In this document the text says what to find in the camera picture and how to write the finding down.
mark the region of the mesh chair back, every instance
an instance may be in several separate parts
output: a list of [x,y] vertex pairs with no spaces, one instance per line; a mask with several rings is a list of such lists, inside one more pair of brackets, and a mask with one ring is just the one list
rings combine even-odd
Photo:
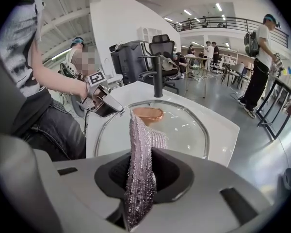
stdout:
[[169,53],[173,56],[175,42],[169,39],[167,34],[156,35],[153,37],[152,42],[149,44],[149,48],[152,55]]
[[243,68],[244,68],[244,64],[243,63],[238,63],[234,66],[230,66],[230,69],[233,70],[233,71],[236,71],[236,72],[239,72],[239,73],[242,73],[243,72]]

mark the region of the balcony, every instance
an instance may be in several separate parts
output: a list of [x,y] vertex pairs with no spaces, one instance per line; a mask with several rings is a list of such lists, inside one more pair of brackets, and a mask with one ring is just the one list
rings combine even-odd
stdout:
[[[178,24],[170,24],[178,31],[188,31],[194,29],[207,29],[207,28],[217,28],[217,29],[234,29],[244,32],[256,31],[261,25],[258,21],[253,21],[244,18],[237,17],[203,17],[198,19],[192,19],[180,22]],[[279,29],[271,31],[271,40],[278,43],[285,48],[288,48],[288,38],[289,36]]]

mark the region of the black faucet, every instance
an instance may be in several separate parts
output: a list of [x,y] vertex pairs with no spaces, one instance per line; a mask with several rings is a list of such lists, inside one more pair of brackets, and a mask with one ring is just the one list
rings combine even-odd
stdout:
[[162,76],[162,63],[159,56],[141,56],[140,58],[154,58],[153,71],[146,71],[139,74],[139,79],[145,81],[146,77],[153,75],[154,96],[161,98],[163,96],[163,76]]

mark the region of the backpack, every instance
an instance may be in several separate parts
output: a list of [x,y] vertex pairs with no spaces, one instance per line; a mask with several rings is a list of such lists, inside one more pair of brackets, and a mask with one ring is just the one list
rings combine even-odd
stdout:
[[248,32],[244,36],[244,49],[249,57],[256,57],[259,53],[259,45],[257,41],[257,32]]

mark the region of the black metal frame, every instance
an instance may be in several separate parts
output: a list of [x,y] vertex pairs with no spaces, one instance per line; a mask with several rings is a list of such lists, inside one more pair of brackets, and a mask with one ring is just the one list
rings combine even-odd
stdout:
[[[273,102],[273,104],[271,105],[271,107],[269,108],[269,110],[266,112],[266,114],[264,116],[262,116],[262,114],[260,113],[260,111],[262,110],[262,108],[264,107],[264,105],[266,104],[267,100],[270,98],[271,94],[273,93],[275,86],[279,85],[280,86],[280,91],[278,93],[278,95],[276,96],[275,101]],[[269,122],[267,120],[267,116],[269,115],[269,113],[271,112],[272,108],[274,107],[274,105],[278,102],[281,93],[283,91],[283,89],[285,89],[287,91],[287,94],[285,96],[285,99],[280,107],[280,109],[278,110],[276,116],[274,117],[274,119],[272,120],[272,122]],[[266,129],[269,131],[269,133],[272,135],[273,139],[276,140],[278,138],[278,136],[281,134],[281,132],[283,131],[284,127],[286,126],[290,116],[291,116],[291,111],[288,112],[287,117],[284,121],[284,123],[282,124],[282,126],[280,127],[279,131],[277,132],[277,134],[275,134],[273,132],[273,130],[271,129],[271,125],[273,124],[273,122],[275,121],[275,119],[277,118],[279,112],[283,109],[286,101],[287,101],[287,97],[288,95],[291,95],[291,88],[288,87],[285,83],[283,83],[281,80],[279,80],[278,78],[275,78],[275,82],[270,90],[270,92],[267,94],[266,98],[264,99],[264,102],[261,104],[261,106],[258,108],[257,110],[257,115],[261,118],[261,121],[258,123],[258,126],[263,125],[266,127]]]
[[[174,24],[172,22],[169,22],[169,24],[172,25],[178,32],[202,28],[228,28],[253,32],[258,29],[261,22],[238,17],[225,17],[225,20],[223,20],[222,17],[202,17],[182,21],[179,24]],[[285,47],[288,47],[288,38],[289,35],[279,29],[275,29],[271,32],[271,39]]]

